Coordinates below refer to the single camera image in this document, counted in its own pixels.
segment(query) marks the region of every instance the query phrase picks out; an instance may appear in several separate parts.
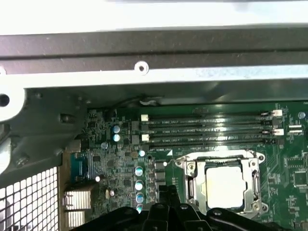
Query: metal mesh grille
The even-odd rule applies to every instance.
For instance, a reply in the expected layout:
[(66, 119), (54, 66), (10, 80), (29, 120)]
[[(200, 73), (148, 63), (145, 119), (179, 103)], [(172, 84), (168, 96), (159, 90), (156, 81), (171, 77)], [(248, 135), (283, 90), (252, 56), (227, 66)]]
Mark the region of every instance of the metal mesh grille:
[(57, 168), (0, 189), (0, 231), (57, 231)]

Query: cpu socket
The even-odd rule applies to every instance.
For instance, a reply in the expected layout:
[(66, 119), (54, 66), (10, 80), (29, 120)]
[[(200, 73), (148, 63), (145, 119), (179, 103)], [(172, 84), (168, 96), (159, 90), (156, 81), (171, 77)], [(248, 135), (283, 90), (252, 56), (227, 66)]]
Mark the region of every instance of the cpu socket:
[(187, 202), (201, 213), (220, 207), (253, 218), (269, 209), (260, 192), (264, 160), (264, 154), (251, 150), (226, 150), (190, 153), (176, 165), (184, 170)]

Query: capacitor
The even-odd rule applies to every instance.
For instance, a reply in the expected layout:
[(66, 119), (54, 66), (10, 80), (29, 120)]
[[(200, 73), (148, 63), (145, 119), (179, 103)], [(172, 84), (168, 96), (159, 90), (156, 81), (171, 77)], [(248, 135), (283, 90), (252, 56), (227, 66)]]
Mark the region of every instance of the capacitor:
[(137, 193), (137, 195), (136, 195), (136, 202), (138, 204), (141, 204), (141, 203), (143, 203), (143, 201), (144, 201), (143, 193), (141, 193), (141, 192)]
[(140, 150), (138, 152), (139, 156), (144, 157), (145, 156), (145, 151), (144, 150)]
[(141, 189), (143, 189), (143, 181), (142, 180), (138, 180), (135, 183), (135, 189), (140, 191)]
[(95, 177), (95, 181), (96, 182), (100, 182), (102, 179), (104, 179), (105, 176), (103, 174), (98, 175), (97, 177)]
[(141, 211), (142, 211), (142, 205), (137, 205), (136, 206), (136, 210), (138, 211), (138, 213), (141, 213)]
[(305, 112), (299, 112), (297, 116), (298, 116), (299, 119), (304, 119), (306, 117), (306, 113)]
[(110, 194), (110, 196), (115, 196), (115, 191), (110, 190), (109, 194)]
[(136, 168), (135, 168), (135, 175), (136, 175), (137, 177), (141, 177), (141, 176), (143, 175), (143, 168), (140, 167), (140, 166), (136, 167)]
[(119, 142), (119, 141), (120, 141), (120, 139), (121, 139), (121, 137), (120, 137), (120, 135), (119, 135), (119, 134), (115, 134), (115, 135), (113, 136), (113, 140), (114, 140), (114, 142)]
[(106, 150), (108, 148), (108, 143), (106, 142), (101, 143), (101, 148)]
[(109, 199), (109, 197), (110, 197), (108, 189), (106, 189), (106, 191), (105, 191), (105, 197), (106, 197), (106, 199)]
[(114, 127), (112, 128), (112, 131), (117, 134), (121, 131), (121, 128), (119, 127), (119, 125), (114, 125)]

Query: motherboard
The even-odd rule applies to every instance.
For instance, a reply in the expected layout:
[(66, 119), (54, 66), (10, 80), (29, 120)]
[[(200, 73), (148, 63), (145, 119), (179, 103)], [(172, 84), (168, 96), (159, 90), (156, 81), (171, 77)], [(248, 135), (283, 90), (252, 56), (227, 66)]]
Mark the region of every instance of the motherboard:
[(80, 139), (71, 182), (97, 182), (91, 218), (176, 185), (204, 214), (308, 231), (308, 102), (89, 109)]

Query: green circuit board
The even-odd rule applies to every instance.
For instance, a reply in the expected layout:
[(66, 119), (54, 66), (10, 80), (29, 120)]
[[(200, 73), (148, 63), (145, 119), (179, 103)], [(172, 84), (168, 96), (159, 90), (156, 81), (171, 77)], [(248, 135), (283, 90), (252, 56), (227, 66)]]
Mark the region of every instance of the green circuit board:
[(112, 113), (90, 109), (82, 152), (71, 156), (71, 181), (103, 176), (92, 218), (121, 206), (141, 209), (156, 200), (157, 185), (176, 185), (186, 202), (176, 159), (193, 152), (249, 149), (266, 157), (259, 166), (260, 189), (269, 209), (254, 220), (305, 231), (306, 114), (308, 102), (118, 108)]

